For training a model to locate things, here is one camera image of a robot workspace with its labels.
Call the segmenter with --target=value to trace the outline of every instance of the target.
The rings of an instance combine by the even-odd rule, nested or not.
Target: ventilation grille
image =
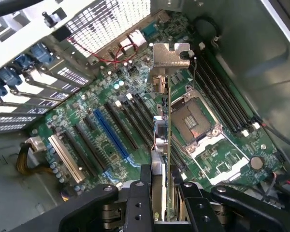
[[[72,38],[97,52],[150,14],[150,0],[97,0],[66,25]],[[73,44],[85,57],[90,53]]]
[[[0,126],[0,131],[14,131],[22,129],[26,124],[4,125]]]
[[[81,75],[74,73],[73,71],[71,71],[70,69],[68,69],[67,67],[61,69],[58,72],[59,75],[64,76],[65,78],[68,78],[71,81],[74,81],[75,83],[78,83],[80,85],[85,85],[88,80],[83,78]]]
[[[0,117],[0,123],[9,123],[9,122],[31,122],[35,120],[36,117],[29,116],[19,116],[19,117]]]

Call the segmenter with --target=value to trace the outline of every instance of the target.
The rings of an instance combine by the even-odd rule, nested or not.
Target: green circuit board
[[[173,15],[172,18],[173,19],[163,24],[153,22],[146,28],[146,32],[149,34],[147,36],[148,44],[157,42],[183,42],[185,36],[188,36],[192,40],[192,35],[186,31],[188,25],[187,19],[177,13]],[[95,178],[87,171],[84,171],[86,179],[82,184],[86,189],[91,189],[98,183],[111,183],[120,187],[125,181],[137,180],[140,178],[140,166],[149,163],[150,148],[148,148],[148,145],[144,142],[139,132],[129,122],[120,108],[116,108],[115,102],[125,101],[126,95],[129,93],[139,94],[150,112],[153,115],[157,115],[157,104],[161,104],[161,97],[153,93],[152,86],[147,83],[148,68],[152,65],[151,58],[152,52],[150,46],[148,46],[148,48],[138,53],[133,59],[133,71],[128,71],[127,67],[122,64],[118,65],[116,70],[113,66],[105,67],[101,70],[96,81],[67,99],[54,110],[48,112],[46,117],[36,122],[28,129],[28,131],[37,129],[38,135],[42,138],[45,145],[49,144],[48,138],[56,133],[54,131],[59,133],[62,131],[69,131],[84,153],[89,154],[90,151],[88,147],[84,144],[82,138],[75,132],[73,126],[79,124],[84,129],[86,135],[98,151],[99,156],[108,165],[107,172],[99,171],[99,175]],[[211,56],[211,60],[214,68],[217,69],[222,76],[226,77],[226,73],[215,60],[214,56]],[[187,86],[191,86],[194,83],[192,82],[193,76],[188,70],[179,70],[172,77],[176,79],[171,85],[171,97],[172,101],[174,101],[186,93]],[[252,116],[251,110],[248,105],[245,104],[244,99],[231,81],[228,82],[228,85],[231,87],[231,90],[234,92],[239,102],[243,104],[247,113]],[[194,88],[200,91],[205,100],[207,100],[206,95],[199,87],[198,83],[195,83]],[[131,146],[119,126],[105,109],[104,105],[107,102],[116,109],[116,113],[124,127],[136,141],[138,146],[137,149]],[[122,158],[118,148],[109,139],[107,133],[93,115],[92,112],[95,109],[100,110],[104,119],[118,136],[120,143],[128,152],[130,160]],[[206,110],[203,110],[203,113],[204,115],[208,115]],[[96,126],[95,130],[90,130],[84,123],[83,119],[86,116],[88,116]],[[266,167],[266,170],[254,171],[249,165],[245,165],[240,171],[240,176],[234,180],[235,182],[252,186],[266,178],[269,170],[275,171],[282,167],[282,164],[274,156],[276,152],[275,146],[262,128],[250,133],[246,138],[234,136],[226,127],[224,132],[249,158],[252,156],[263,157]],[[183,143],[183,138],[176,129],[173,129],[173,136]],[[66,144],[66,146],[76,163],[81,163],[73,148],[69,144]],[[184,171],[187,176],[186,180],[197,181],[201,183],[205,189],[209,189],[211,184],[196,165],[195,161],[191,157],[188,157],[178,145],[172,144],[172,146],[174,146],[188,166],[188,169]],[[196,160],[207,173],[208,177],[214,178],[219,173],[228,171],[232,165],[236,164],[239,159],[242,158],[242,156],[243,155],[234,145],[224,139],[213,146],[207,147],[206,151],[199,155]],[[87,158],[90,161],[90,165],[96,169],[97,167],[92,157],[87,155]],[[47,153],[47,160],[52,163],[56,160],[56,155],[49,151]]]

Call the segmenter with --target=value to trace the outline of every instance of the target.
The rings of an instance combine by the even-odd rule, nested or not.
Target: motherboard
[[[218,183],[253,186],[282,167],[276,147],[217,62],[210,48],[174,13],[141,32],[146,47],[129,61],[101,64],[95,81],[28,128],[47,147],[47,161],[77,194],[110,183],[121,188],[140,178],[154,144],[153,116],[161,96],[148,83],[154,43],[199,45],[189,69],[169,76],[171,160],[183,179],[204,189]]]

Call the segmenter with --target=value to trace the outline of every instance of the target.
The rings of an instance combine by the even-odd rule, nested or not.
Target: blue pcie slot
[[[122,143],[120,142],[119,138],[117,135],[114,133],[113,129],[111,126],[107,123],[107,121],[104,119],[102,113],[100,110],[94,110],[93,114],[97,117],[100,125],[103,127],[105,130],[107,136],[110,138],[110,140],[114,143],[115,147],[119,150],[121,156],[123,159],[127,158],[129,156],[129,153],[127,150],[124,148]]]

